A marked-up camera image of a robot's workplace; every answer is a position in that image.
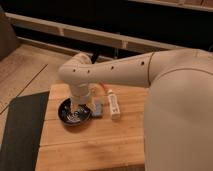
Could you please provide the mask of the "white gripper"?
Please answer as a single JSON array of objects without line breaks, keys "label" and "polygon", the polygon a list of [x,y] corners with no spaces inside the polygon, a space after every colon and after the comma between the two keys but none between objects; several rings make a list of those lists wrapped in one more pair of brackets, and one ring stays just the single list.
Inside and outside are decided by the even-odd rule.
[{"label": "white gripper", "polygon": [[71,85],[70,91],[73,105],[88,104],[92,100],[88,84]]}]

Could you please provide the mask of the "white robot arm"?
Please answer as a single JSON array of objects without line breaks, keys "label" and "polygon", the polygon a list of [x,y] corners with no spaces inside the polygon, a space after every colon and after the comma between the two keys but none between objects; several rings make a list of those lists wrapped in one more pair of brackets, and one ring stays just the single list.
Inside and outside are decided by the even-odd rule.
[{"label": "white robot arm", "polygon": [[90,83],[146,87],[146,171],[213,171],[213,53],[158,51],[93,64],[79,53],[59,69],[72,99],[86,104]]}]

